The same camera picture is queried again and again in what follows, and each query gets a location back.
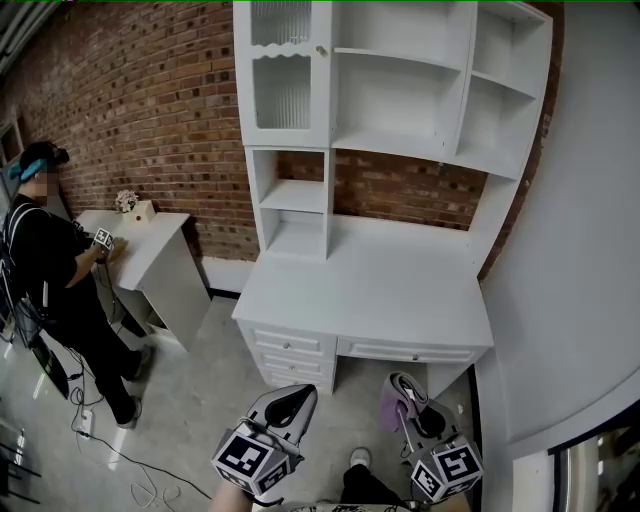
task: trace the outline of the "concrete floor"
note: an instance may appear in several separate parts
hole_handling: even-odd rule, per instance
[[[93,408],[94,435],[129,457],[192,480],[212,494],[219,477],[210,459],[224,429],[233,428],[238,417],[268,390],[230,318],[234,305],[234,300],[214,298],[188,354],[158,351],[149,381],[132,390],[143,396],[144,403],[135,430],[117,428],[109,407],[102,402]],[[141,343],[124,330],[120,335],[132,348]],[[49,340],[67,374],[77,372],[78,365],[66,351]],[[75,406],[64,400],[48,378],[41,378],[42,371],[30,353],[18,346],[8,347],[0,344],[0,418],[24,429],[25,455],[33,458],[33,465],[43,475],[25,485],[28,494],[43,506],[16,499],[4,503],[16,512],[139,510],[130,485],[137,482],[150,488],[142,470],[96,441],[76,439],[70,430]],[[401,498],[409,498],[409,479],[400,466],[402,441],[378,427],[378,398],[390,371],[407,371],[424,382],[425,369],[424,365],[340,358],[335,392],[320,397],[301,443],[306,461],[276,486],[274,494],[285,496],[287,501],[335,502],[351,451],[367,446],[373,454],[373,473]],[[88,379],[86,401],[98,397],[92,379]],[[454,410],[462,429],[472,436],[466,377],[458,379],[440,401]],[[0,431],[6,439],[8,431],[1,427]],[[159,494],[170,488],[167,495],[173,496],[173,486],[179,485],[180,496],[169,502],[176,512],[207,510],[207,500],[187,484],[156,471],[149,474]],[[134,487],[133,492],[141,504],[148,501],[139,488]],[[434,510],[467,510],[464,497],[460,498]],[[164,509],[160,501],[150,509],[156,507]]]

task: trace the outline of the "red brick wall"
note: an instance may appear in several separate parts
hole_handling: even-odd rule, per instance
[[[522,186],[482,275],[513,226],[535,174],[555,104],[563,7],[556,19],[547,97]],[[77,4],[58,8],[2,86],[27,139],[66,147],[61,186],[74,215],[111,208],[132,188],[159,211],[193,216],[195,254],[253,260],[258,253],[240,142],[229,2]],[[283,154],[283,177],[318,179],[313,157]],[[485,175],[411,158],[338,152],[335,211],[468,229]]]

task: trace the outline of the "white wall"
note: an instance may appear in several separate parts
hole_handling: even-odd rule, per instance
[[[639,52],[634,5],[566,4],[549,138],[483,287],[518,456],[640,398]]]

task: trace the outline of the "power strip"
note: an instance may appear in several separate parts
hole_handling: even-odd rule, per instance
[[[81,413],[80,419],[82,420],[78,424],[78,431],[84,434],[93,435],[93,413],[84,409]],[[80,436],[82,439],[89,439],[88,437]]]

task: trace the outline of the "black pants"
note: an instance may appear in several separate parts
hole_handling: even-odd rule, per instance
[[[73,315],[62,314],[45,327],[61,345],[79,352],[96,377],[96,387],[113,411],[118,423],[129,422],[135,414],[133,400],[122,379],[132,380],[140,365],[140,352],[129,350],[113,332],[98,298],[91,297]]]
[[[343,477],[344,491],[340,503],[344,505],[407,505],[398,495],[371,474],[362,464],[350,468]]]

